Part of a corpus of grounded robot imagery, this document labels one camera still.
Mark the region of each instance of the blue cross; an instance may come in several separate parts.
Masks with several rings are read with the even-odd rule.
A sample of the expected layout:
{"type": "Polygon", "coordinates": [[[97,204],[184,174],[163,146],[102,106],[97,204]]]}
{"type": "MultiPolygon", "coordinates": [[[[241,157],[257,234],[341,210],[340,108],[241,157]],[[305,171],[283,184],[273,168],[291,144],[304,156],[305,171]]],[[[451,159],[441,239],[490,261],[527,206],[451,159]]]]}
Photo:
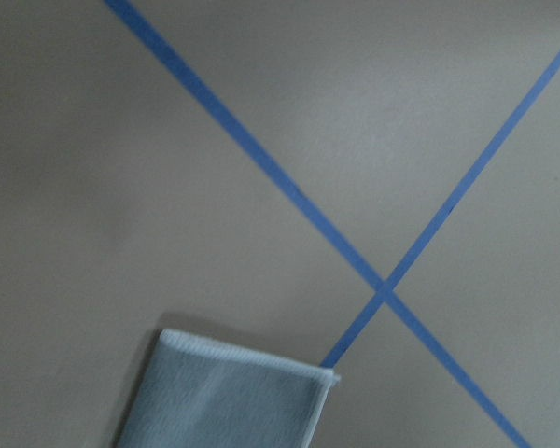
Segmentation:
{"type": "Polygon", "coordinates": [[[394,271],[384,280],[322,211],[303,194],[295,181],[290,178],[246,127],[222,104],[216,95],[201,81],[199,76],[143,18],[139,11],[127,0],[105,0],[105,2],[375,291],[371,300],[329,351],[321,366],[334,367],[380,307],[386,303],[442,366],[467,390],[475,402],[482,407],[510,440],[518,447],[529,447],[529,443],[521,433],[504,416],[492,400],[485,395],[477,383],[456,362],[454,357],[448,353],[413,311],[400,299],[394,288],[399,284],[411,266],[413,266],[419,255],[421,255],[429,241],[431,241],[441,225],[469,190],[483,168],[494,157],[515,126],[521,121],[560,69],[560,51],[541,74],[523,101],[514,109],[494,138],[485,147],[479,158],[472,164],[453,192],[448,196],[448,199],[446,199],[411,248],[400,260],[394,271]]]}

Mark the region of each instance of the folded cloth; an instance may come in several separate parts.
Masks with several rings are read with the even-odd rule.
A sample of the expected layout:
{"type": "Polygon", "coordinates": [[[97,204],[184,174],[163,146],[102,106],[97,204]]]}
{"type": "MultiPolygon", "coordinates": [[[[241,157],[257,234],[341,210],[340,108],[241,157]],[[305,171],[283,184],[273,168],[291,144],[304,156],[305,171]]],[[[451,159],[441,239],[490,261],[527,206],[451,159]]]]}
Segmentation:
{"type": "Polygon", "coordinates": [[[331,369],[165,329],[120,448],[306,448],[331,369]]]}

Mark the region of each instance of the fabric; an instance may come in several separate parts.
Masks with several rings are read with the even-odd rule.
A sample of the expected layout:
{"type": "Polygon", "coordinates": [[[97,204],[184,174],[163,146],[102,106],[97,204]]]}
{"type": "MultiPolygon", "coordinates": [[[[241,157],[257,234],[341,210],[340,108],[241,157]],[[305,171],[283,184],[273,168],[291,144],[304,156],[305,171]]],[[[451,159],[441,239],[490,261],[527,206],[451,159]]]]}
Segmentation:
{"type": "Polygon", "coordinates": [[[331,369],[166,329],[118,446],[307,447],[337,381],[331,369]]]}

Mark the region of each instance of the gray surface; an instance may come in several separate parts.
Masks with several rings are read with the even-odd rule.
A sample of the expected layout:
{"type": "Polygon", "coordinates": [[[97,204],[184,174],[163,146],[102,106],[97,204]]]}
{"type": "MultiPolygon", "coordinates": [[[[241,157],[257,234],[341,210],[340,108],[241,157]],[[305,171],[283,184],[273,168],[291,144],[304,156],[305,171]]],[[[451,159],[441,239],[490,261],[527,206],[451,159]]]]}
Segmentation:
{"type": "MultiPolygon", "coordinates": [[[[383,275],[560,48],[560,1],[139,2],[383,275]]],[[[560,446],[560,74],[399,287],[560,446]]],[[[152,331],[316,363],[371,292],[99,2],[0,1],[0,447],[107,446],[152,331]]],[[[314,447],[510,446],[383,310],[314,447]]]]}

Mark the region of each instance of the gray towel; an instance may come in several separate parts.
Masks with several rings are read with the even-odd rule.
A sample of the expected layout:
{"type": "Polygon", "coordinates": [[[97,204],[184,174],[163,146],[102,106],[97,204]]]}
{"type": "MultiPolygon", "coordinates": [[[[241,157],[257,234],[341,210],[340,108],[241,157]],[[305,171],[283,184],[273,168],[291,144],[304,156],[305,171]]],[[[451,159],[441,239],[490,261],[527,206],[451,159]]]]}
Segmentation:
{"type": "Polygon", "coordinates": [[[306,448],[330,369],[164,330],[121,448],[306,448]]]}

